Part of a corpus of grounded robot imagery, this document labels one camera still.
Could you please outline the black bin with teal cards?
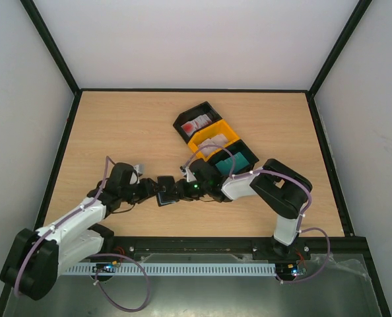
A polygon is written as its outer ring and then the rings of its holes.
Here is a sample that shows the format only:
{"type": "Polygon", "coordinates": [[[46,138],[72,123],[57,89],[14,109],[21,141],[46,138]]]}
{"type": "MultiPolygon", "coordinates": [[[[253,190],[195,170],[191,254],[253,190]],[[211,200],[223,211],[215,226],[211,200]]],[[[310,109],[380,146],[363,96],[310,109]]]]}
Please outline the black bin with teal cards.
{"type": "Polygon", "coordinates": [[[233,164],[232,157],[223,149],[208,160],[208,163],[223,176],[229,175],[232,166],[234,166],[234,174],[241,174],[249,172],[259,162],[258,157],[241,139],[226,146],[226,149],[233,155],[235,164],[233,164]]]}

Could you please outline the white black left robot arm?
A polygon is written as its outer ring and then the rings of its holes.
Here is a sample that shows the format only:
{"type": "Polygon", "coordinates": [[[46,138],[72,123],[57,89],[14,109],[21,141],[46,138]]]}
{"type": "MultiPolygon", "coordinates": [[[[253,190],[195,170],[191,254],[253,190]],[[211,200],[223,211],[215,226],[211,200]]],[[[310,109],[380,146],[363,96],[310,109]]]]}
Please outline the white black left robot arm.
{"type": "Polygon", "coordinates": [[[0,280],[33,300],[46,296],[60,275],[80,261],[114,249],[114,232],[101,225],[122,203],[136,205],[160,186],[143,178],[139,165],[116,163],[70,212],[37,230],[22,229],[13,240],[0,280]]]}

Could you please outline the black bin with red cards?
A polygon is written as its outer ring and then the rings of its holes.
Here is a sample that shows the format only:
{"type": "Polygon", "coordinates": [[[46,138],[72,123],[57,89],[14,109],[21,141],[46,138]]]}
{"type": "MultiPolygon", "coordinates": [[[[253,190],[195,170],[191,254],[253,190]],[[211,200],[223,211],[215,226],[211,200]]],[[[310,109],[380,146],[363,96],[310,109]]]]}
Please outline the black bin with red cards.
{"type": "Polygon", "coordinates": [[[188,144],[193,135],[222,119],[221,115],[207,101],[182,112],[173,123],[174,129],[188,144]]]}

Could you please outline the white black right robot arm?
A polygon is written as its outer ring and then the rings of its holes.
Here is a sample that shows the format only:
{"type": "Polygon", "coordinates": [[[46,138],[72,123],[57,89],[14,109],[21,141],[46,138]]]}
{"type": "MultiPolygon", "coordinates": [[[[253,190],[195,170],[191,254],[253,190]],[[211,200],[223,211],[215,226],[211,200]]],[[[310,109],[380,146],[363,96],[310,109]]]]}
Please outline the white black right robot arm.
{"type": "Polygon", "coordinates": [[[312,203],[313,186],[307,178],[275,158],[241,174],[223,175],[202,159],[182,170],[183,179],[172,186],[179,200],[195,201],[208,195],[215,202],[228,203],[257,195],[277,214],[271,238],[274,254],[285,259],[295,252],[301,218],[312,203]]]}

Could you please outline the yellow plastic bin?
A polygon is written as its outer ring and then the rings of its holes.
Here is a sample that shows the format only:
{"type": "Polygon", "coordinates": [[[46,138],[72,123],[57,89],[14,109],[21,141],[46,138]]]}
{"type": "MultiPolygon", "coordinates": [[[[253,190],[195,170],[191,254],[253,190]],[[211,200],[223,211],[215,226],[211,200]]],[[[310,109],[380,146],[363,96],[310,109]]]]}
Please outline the yellow plastic bin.
{"type": "Polygon", "coordinates": [[[195,132],[187,146],[195,153],[197,150],[208,145],[208,147],[196,154],[198,159],[208,161],[221,148],[227,147],[238,140],[240,140],[240,137],[230,125],[225,120],[219,120],[195,132]]]}

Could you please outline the black leather card holder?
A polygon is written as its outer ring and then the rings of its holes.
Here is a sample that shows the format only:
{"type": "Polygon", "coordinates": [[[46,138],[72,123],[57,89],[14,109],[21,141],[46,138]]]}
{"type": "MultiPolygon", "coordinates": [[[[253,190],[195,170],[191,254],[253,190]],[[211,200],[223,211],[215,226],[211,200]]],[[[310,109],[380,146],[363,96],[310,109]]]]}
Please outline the black leather card holder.
{"type": "Polygon", "coordinates": [[[156,195],[159,207],[177,203],[180,199],[175,189],[175,180],[173,176],[157,177],[158,193],[156,195]]]}

